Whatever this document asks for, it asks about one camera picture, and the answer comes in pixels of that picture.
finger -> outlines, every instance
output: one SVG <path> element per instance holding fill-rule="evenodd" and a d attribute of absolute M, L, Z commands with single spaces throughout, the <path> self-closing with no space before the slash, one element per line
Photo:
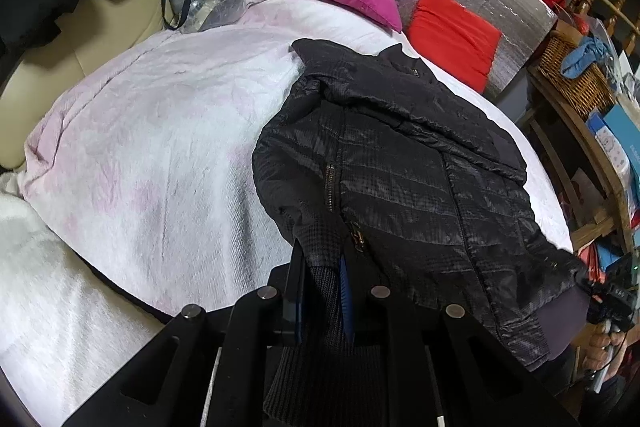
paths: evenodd
<path fill-rule="evenodd" d="M 586 357 L 597 362 L 606 362 L 609 358 L 609 354 L 604 349 L 597 347 L 588 347 L 586 350 Z"/>
<path fill-rule="evenodd" d="M 593 360 L 593 359 L 584 359 L 584 362 L 582 363 L 582 367 L 584 369 L 599 371 L 604 367 L 604 362 L 599 362 L 598 360 Z"/>
<path fill-rule="evenodd" d="M 611 344 L 619 346 L 625 340 L 625 333 L 611 333 Z"/>
<path fill-rule="evenodd" d="M 591 335 L 589 344 L 593 347 L 607 347 L 611 343 L 609 335 Z"/>

black bracket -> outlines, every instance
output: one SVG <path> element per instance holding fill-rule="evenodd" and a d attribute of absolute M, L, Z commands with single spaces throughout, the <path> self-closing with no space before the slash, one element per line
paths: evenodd
<path fill-rule="evenodd" d="M 374 285 L 354 251 L 342 264 L 353 340 L 380 344 L 386 358 L 381 426 L 578 425 L 462 306 L 425 309 Z M 235 306 L 186 306 L 64 427 L 261 426 L 266 352 L 300 341 L 308 281 L 296 243 L 290 264 Z"/>

wooden shelf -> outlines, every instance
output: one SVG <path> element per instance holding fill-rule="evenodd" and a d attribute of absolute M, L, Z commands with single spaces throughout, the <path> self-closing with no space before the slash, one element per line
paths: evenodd
<path fill-rule="evenodd" d="M 598 208 L 593 216 L 583 216 L 581 209 L 577 208 L 577 195 L 569 176 L 560 162 L 558 154 L 546 134 L 540 128 L 535 117 L 529 120 L 532 130 L 536 133 L 545 149 L 552 167 L 561 182 L 570 200 L 572 210 L 576 217 L 578 229 L 571 233 L 574 250 L 578 250 L 597 237 L 608 235 L 616 231 L 620 238 L 620 247 L 625 253 L 633 250 L 633 234 L 629 226 L 628 210 L 626 207 L 626 194 L 620 178 L 616 174 L 613 165 L 607 155 L 598 144 L 586 124 L 574 111 L 573 107 L 564 99 L 558 90 L 540 73 L 538 68 L 528 69 L 531 75 L 531 85 L 548 102 L 554 112 L 562 120 L 567 129 L 574 136 L 578 145 L 587 157 L 593 171 L 598 177 L 598 181 L 605 192 L 605 205 Z"/>

wicker basket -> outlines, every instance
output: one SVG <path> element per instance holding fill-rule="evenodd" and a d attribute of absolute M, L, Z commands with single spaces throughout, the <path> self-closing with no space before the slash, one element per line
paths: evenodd
<path fill-rule="evenodd" d="M 540 58 L 540 72 L 566 98 L 580 118 L 587 120 L 594 107 L 604 114 L 615 102 L 609 83 L 596 64 L 589 66 L 577 78 L 562 76 L 562 60 L 575 48 L 562 33 L 552 31 L 549 44 Z"/>

human hand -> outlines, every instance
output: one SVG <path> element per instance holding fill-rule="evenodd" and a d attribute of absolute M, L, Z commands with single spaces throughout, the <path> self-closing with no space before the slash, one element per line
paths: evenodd
<path fill-rule="evenodd" d="M 605 381 L 607 381 L 618 373 L 620 365 L 622 365 L 622 361 L 625 358 L 627 341 L 625 340 L 625 333 L 617 332 L 606 335 L 604 330 L 604 324 L 599 324 L 593 331 L 589 339 L 589 347 L 586 348 L 582 367 L 584 369 L 593 369 L 594 371 L 602 369 L 607 363 L 607 351 L 604 348 L 610 344 L 613 345 L 615 358 L 607 366 L 607 375 L 605 376 Z"/>

